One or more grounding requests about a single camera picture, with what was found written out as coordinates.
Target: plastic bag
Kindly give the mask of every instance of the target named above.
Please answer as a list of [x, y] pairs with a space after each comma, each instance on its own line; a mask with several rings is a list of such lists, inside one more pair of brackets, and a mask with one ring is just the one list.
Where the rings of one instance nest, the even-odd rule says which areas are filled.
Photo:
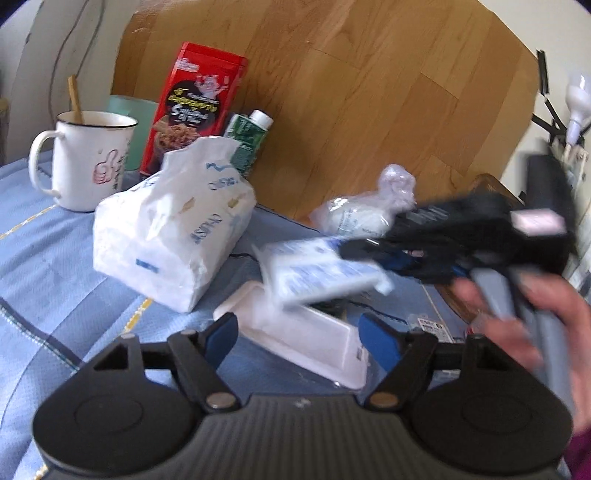
[[344, 237], [312, 238], [265, 245], [256, 255], [265, 289], [278, 305], [332, 300], [376, 289], [386, 295], [394, 285], [373, 261], [343, 260]]
[[382, 236], [394, 216], [414, 207], [414, 177], [400, 165], [382, 170], [378, 191], [332, 199], [310, 214], [316, 228], [328, 235]]
[[189, 312], [243, 234], [256, 204], [230, 165], [240, 143], [203, 137], [163, 169], [96, 209], [94, 268], [177, 312]]

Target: red snack box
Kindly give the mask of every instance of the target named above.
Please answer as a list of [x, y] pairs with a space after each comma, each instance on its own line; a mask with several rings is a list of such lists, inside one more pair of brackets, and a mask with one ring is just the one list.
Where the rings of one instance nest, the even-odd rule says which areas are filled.
[[160, 97], [148, 137], [143, 175], [160, 170], [167, 151], [207, 135], [222, 134], [224, 119], [248, 59], [194, 43], [183, 44]]

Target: green cup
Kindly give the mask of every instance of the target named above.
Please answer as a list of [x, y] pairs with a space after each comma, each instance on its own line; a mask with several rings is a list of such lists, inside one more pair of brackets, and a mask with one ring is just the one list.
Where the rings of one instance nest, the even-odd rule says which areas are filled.
[[154, 121], [157, 103], [123, 95], [111, 95], [107, 111], [130, 116], [138, 121], [125, 160], [125, 170], [137, 170], [142, 163], [144, 148]]

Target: mug handle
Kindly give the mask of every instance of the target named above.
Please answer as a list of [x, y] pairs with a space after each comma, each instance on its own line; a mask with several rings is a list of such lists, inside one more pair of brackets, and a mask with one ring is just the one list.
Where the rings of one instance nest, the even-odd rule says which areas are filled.
[[57, 190], [44, 189], [41, 186], [39, 176], [37, 175], [39, 153], [41, 152], [41, 147], [45, 143], [45, 140], [48, 138], [64, 138], [64, 134], [55, 130], [46, 130], [35, 137], [35, 140], [33, 140], [33, 143], [31, 144], [31, 151], [29, 152], [29, 178], [31, 179], [33, 186], [40, 192], [43, 192], [45, 195], [49, 195], [51, 197], [61, 198], [60, 192]]

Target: blue tablecloth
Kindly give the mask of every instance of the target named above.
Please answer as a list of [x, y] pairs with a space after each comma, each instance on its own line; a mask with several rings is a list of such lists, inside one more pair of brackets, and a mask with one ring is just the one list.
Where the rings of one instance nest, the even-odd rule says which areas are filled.
[[[42, 180], [48, 185], [50, 160], [50, 154], [44, 154], [40, 163]], [[93, 220], [92, 213], [69, 212], [34, 190], [25, 160], [0, 168], [2, 480], [30, 480], [42, 467], [30, 430], [35, 409], [117, 335], [133, 330], [142, 341], [156, 342], [184, 328], [202, 330], [212, 321], [215, 307], [240, 285], [260, 280], [255, 260], [245, 255], [230, 257], [195, 311], [172, 312], [92, 269]], [[317, 235], [313, 229], [257, 207], [233, 253], [252, 253], [253, 245]], [[395, 284], [388, 297], [373, 293], [356, 300], [402, 319], [412, 313], [437, 319], [436, 308], [452, 335], [463, 335], [463, 322], [433, 287], [425, 290], [414, 280], [401, 277], [395, 277]], [[364, 310], [367, 308], [351, 305], [349, 321], [355, 323]], [[405, 329], [403, 322], [392, 320], [392, 325]], [[342, 391], [244, 338], [238, 340], [218, 371], [243, 401], [253, 392]], [[383, 375], [372, 363], [365, 391]], [[164, 372], [150, 373], [150, 377], [171, 381]]]

